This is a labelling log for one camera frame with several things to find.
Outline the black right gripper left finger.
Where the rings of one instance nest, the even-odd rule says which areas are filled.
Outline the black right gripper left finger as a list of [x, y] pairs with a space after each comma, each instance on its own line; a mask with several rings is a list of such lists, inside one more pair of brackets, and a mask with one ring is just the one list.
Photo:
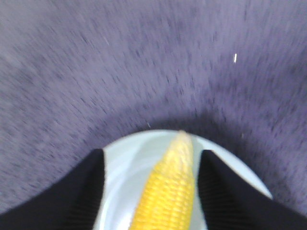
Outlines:
[[92, 150], [61, 180], [1, 214], [2, 230], [91, 230], [105, 185], [102, 149]]

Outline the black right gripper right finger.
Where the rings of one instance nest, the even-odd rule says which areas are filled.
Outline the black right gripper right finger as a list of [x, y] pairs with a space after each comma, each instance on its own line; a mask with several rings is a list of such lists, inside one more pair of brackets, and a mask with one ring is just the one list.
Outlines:
[[198, 192], [210, 230], [307, 228], [306, 217], [265, 196], [211, 150], [201, 153]]

